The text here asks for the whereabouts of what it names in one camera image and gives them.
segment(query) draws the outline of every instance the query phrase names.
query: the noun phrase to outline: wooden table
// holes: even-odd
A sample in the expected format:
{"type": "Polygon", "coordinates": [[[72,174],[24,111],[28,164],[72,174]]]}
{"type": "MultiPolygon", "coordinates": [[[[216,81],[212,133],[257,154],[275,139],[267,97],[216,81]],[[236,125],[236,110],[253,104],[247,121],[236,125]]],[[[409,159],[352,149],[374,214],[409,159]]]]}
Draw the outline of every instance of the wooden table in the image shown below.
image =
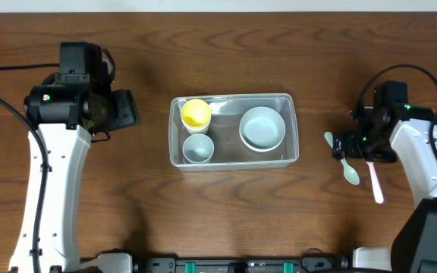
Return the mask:
{"type": "MultiPolygon", "coordinates": [[[[82,256],[127,248],[140,256],[299,256],[308,247],[349,252],[388,246],[413,211],[400,163],[377,165],[385,203],[373,200],[367,166],[351,160],[351,186],[325,131],[353,128],[357,96],[374,73],[414,63],[437,76],[437,14],[0,14],[0,65],[58,62],[60,42],[110,50],[114,89],[133,90],[139,126],[92,145],[78,218],[82,256]],[[178,96],[290,93],[300,158],[282,169],[183,173],[168,155],[170,102],[178,96]]],[[[23,99],[52,68],[0,71],[0,96],[23,99]]],[[[400,69],[410,102],[435,107],[427,77],[400,69]]],[[[0,272],[24,213],[27,130],[0,106],[0,272]]]]}

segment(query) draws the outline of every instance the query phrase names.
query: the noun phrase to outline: spoon handle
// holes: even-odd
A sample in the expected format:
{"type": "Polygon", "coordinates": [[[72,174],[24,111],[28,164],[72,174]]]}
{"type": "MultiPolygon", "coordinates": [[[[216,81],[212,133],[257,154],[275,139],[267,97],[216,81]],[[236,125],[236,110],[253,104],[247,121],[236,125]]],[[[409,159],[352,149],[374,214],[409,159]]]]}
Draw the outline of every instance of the spoon handle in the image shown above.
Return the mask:
{"type": "Polygon", "coordinates": [[[382,190],[380,189],[376,169],[373,167],[373,162],[367,162],[367,164],[370,171],[370,180],[372,181],[373,198],[378,204],[382,204],[384,202],[384,196],[382,195],[382,190]]]}

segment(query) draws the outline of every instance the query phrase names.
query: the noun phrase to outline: gray bin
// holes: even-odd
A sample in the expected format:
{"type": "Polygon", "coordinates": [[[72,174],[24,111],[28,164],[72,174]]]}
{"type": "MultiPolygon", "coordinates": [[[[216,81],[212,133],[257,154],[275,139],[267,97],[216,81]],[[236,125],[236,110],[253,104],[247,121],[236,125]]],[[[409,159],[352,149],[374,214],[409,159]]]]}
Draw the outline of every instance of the gray bin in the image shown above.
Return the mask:
{"type": "Polygon", "coordinates": [[[223,96],[194,96],[171,101],[168,129],[170,161],[181,171],[219,171],[254,168],[282,168],[295,162],[299,155],[296,111],[288,94],[250,94],[223,96]],[[191,99],[202,99],[212,109],[212,120],[206,133],[215,146],[210,163],[191,164],[183,155],[183,142],[190,134],[181,122],[181,108],[191,99]],[[242,142],[239,123],[250,109],[265,106],[276,110],[286,124],[282,143],[270,152],[254,152],[242,142]]]}

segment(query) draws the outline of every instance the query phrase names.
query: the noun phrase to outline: green strip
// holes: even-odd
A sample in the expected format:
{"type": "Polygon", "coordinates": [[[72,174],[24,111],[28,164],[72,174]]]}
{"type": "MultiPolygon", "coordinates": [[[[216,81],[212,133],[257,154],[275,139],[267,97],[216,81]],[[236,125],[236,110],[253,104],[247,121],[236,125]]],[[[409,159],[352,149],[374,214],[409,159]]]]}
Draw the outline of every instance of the green strip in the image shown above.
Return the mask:
{"type": "Polygon", "coordinates": [[[285,273],[294,273],[294,265],[292,262],[285,262],[285,273]]]}
{"type": "Polygon", "coordinates": [[[195,263],[187,262],[185,264],[185,273],[195,273],[195,263]]]}

